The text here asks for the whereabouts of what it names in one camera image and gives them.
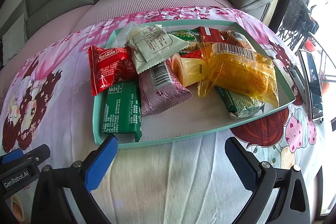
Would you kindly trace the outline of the green silver barcode packet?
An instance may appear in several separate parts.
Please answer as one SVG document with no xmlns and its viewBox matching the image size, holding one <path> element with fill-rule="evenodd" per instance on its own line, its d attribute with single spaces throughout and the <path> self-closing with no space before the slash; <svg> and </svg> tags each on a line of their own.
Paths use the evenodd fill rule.
<svg viewBox="0 0 336 224">
<path fill-rule="evenodd" d="M 232 119 L 247 118 L 255 115 L 258 111 L 264 111 L 265 102 L 242 95 L 218 86 L 215 87 L 219 93 L 228 114 Z"/>
</svg>

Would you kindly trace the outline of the yellow orange bread packet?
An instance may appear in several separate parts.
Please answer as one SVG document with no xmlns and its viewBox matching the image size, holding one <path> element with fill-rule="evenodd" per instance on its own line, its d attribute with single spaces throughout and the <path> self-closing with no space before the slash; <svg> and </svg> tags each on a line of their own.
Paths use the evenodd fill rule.
<svg viewBox="0 0 336 224">
<path fill-rule="evenodd" d="M 204 61 L 199 97 L 217 86 L 279 107 L 276 69 L 270 58 L 227 43 L 200 43 L 199 48 Z"/>
</svg>

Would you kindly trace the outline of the dark green snack packet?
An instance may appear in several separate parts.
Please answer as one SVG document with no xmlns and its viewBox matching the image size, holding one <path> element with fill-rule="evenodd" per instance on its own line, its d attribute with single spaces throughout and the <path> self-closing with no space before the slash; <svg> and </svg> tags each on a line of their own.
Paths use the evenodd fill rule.
<svg viewBox="0 0 336 224">
<path fill-rule="evenodd" d="M 135 142 L 140 141 L 141 106 L 138 86 L 133 81 L 114 84 L 106 91 L 102 133 L 132 134 Z"/>
</svg>

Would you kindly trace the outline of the pale jelly cup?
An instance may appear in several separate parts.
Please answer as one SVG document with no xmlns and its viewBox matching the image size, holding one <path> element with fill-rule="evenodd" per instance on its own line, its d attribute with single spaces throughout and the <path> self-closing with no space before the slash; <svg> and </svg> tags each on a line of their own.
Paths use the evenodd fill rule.
<svg viewBox="0 0 336 224">
<path fill-rule="evenodd" d="M 173 72 L 183 87 L 188 87 L 202 80 L 202 69 L 206 63 L 202 59 L 180 57 L 173 55 Z"/>
</svg>

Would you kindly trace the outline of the small red snack packet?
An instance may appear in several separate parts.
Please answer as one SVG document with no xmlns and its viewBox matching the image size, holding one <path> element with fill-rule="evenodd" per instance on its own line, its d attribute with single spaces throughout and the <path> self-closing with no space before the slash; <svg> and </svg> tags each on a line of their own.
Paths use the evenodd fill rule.
<svg viewBox="0 0 336 224">
<path fill-rule="evenodd" d="M 92 96 L 98 95 L 113 84 L 138 79 L 129 47 L 90 46 L 88 59 Z"/>
</svg>

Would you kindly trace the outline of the pink barcode snack packet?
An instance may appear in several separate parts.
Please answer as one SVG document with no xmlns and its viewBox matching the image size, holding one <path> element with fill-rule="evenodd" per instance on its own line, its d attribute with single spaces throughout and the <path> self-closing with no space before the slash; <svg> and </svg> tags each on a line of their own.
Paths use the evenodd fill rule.
<svg viewBox="0 0 336 224">
<path fill-rule="evenodd" d="M 192 97 L 174 74 L 170 58 L 140 73 L 138 81 L 142 116 L 163 113 Z"/>
</svg>

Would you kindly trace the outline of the large red patterned packet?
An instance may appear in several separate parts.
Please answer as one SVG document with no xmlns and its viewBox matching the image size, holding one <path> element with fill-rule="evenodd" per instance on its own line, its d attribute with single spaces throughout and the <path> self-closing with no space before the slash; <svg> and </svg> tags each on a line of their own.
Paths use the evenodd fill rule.
<svg viewBox="0 0 336 224">
<path fill-rule="evenodd" d="M 202 59 L 202 52 L 200 49 L 194 50 L 192 52 L 187 52 L 181 55 L 182 58 L 190 58 L 190 59 Z"/>
</svg>

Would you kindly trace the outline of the cream yellow pastry packet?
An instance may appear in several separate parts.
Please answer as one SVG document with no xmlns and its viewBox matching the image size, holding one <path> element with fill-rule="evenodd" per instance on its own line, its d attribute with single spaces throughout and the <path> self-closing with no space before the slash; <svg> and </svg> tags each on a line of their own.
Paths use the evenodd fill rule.
<svg viewBox="0 0 336 224">
<path fill-rule="evenodd" d="M 225 43 L 245 48 L 248 50 L 252 50 L 255 52 L 254 47 L 243 34 L 236 32 L 234 30 L 219 31 L 219 33 L 221 34 L 223 41 Z"/>
</svg>

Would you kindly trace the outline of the small green white packet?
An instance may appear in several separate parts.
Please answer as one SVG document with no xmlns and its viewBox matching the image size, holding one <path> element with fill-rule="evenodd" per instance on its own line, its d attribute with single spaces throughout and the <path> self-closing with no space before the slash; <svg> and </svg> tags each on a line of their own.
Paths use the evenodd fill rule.
<svg viewBox="0 0 336 224">
<path fill-rule="evenodd" d="M 186 42 L 188 42 L 189 46 L 180 51 L 181 54 L 189 53 L 192 51 L 196 51 L 199 49 L 199 43 L 201 42 L 201 38 L 198 30 L 178 30 L 178 31 L 170 31 L 169 34 L 174 35 Z"/>
</svg>

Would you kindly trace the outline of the white cream snack packet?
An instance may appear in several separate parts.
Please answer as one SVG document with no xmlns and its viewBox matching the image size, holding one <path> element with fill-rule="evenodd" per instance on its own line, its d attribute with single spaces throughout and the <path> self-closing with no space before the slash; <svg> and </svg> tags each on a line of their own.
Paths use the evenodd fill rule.
<svg viewBox="0 0 336 224">
<path fill-rule="evenodd" d="M 189 46 L 188 42 L 169 34 L 160 25 L 150 25 L 126 44 L 138 74 L 165 61 Z"/>
</svg>

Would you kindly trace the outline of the grey remote control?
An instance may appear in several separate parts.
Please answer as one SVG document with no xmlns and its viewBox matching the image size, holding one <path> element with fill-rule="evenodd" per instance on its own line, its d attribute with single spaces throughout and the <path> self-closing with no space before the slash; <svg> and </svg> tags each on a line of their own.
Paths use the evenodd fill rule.
<svg viewBox="0 0 336 224">
<path fill-rule="evenodd" d="M 307 92 L 306 92 L 305 79 L 303 77 L 303 74 L 301 73 L 299 67 L 295 64 L 289 65 L 287 69 L 302 99 L 302 104 L 305 108 L 305 111 L 308 113 Z"/>
</svg>

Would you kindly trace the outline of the teal-rimmed white tray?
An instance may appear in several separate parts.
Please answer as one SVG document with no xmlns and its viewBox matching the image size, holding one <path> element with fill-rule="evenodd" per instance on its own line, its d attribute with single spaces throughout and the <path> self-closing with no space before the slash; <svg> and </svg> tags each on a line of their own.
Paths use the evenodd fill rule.
<svg viewBox="0 0 336 224">
<path fill-rule="evenodd" d="M 255 41 L 248 32 L 238 23 L 223 20 L 168 20 L 161 22 L 143 23 L 144 25 L 159 24 L 165 31 L 175 31 L 183 28 L 195 28 L 205 26 L 218 30 L 235 30 L 243 34 L 252 44 L 256 52 L 266 56 L 266 52 Z M 132 134 L 118 136 L 120 149 L 145 147 L 169 143 L 177 140 L 194 138 L 207 135 L 232 127 L 240 126 L 257 119 L 266 117 L 285 109 L 295 101 L 295 96 L 284 74 L 276 67 L 276 80 L 278 88 L 279 107 L 274 108 L 271 104 L 265 103 L 264 111 L 259 111 L 254 116 L 244 119 L 232 119 L 221 100 L 220 95 L 212 89 L 208 96 L 199 98 L 197 96 L 197 85 L 190 86 L 192 98 L 161 114 L 149 115 L 142 118 L 142 138 L 139 142 L 134 141 Z M 105 94 L 102 92 L 94 96 L 92 112 L 92 134 L 94 142 L 100 145 L 106 135 L 102 133 L 102 117 L 104 114 Z"/>
</svg>

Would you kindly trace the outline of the dark red wrapped snack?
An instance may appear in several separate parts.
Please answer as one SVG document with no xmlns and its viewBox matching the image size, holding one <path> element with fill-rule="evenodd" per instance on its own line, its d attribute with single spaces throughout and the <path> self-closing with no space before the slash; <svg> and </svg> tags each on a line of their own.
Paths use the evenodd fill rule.
<svg viewBox="0 0 336 224">
<path fill-rule="evenodd" d="M 222 38 L 219 30 L 209 27 L 198 27 L 197 31 L 200 36 L 200 41 L 203 43 L 222 43 Z"/>
</svg>

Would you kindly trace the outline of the black metal rack outside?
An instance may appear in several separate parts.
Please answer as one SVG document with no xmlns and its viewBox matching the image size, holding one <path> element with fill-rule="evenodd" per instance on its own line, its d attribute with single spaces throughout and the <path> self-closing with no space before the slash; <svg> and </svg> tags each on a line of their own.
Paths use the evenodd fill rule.
<svg viewBox="0 0 336 224">
<path fill-rule="evenodd" d="M 309 7 L 310 0 L 289 0 L 284 17 L 277 31 L 277 36 L 290 50 L 302 48 L 310 34 L 319 29 L 318 22 L 311 13 L 316 5 Z"/>
</svg>

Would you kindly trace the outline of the clear-wrapped pale round cake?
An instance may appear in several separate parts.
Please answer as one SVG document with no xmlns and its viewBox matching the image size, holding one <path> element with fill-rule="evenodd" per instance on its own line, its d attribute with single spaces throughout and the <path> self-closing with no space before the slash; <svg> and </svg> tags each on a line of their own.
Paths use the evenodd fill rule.
<svg viewBox="0 0 336 224">
<path fill-rule="evenodd" d="M 124 28 L 120 29 L 120 32 L 116 35 L 114 41 L 111 44 L 111 48 L 123 48 L 126 46 L 127 41 L 134 37 L 136 34 L 148 28 L 148 25 L 138 23 L 128 23 Z"/>
</svg>

